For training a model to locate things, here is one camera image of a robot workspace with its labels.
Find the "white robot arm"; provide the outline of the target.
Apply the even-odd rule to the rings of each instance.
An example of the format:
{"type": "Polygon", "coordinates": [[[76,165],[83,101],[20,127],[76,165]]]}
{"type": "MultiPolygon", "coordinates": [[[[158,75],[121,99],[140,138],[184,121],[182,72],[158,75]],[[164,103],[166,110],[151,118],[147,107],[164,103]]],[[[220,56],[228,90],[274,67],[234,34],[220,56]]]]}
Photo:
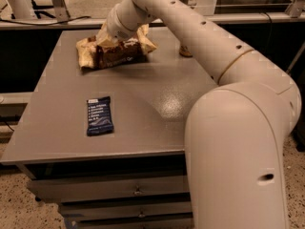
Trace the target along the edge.
{"type": "Polygon", "coordinates": [[[216,83],[192,106],[185,157],[194,229],[289,229],[283,144],[301,113],[295,82],[260,52],[179,0],[123,0],[108,37],[160,19],[216,83]]]}

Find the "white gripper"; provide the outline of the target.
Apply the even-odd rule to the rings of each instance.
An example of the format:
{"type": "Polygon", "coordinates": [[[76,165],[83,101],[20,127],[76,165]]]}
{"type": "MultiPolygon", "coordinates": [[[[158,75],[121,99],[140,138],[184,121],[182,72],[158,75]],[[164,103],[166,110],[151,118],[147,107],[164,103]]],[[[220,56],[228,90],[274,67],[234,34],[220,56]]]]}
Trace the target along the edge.
{"type": "Polygon", "coordinates": [[[137,18],[137,7],[134,3],[116,4],[107,16],[107,24],[104,23],[97,33],[96,44],[99,47],[116,47],[117,40],[130,39],[140,27],[137,18]]]}

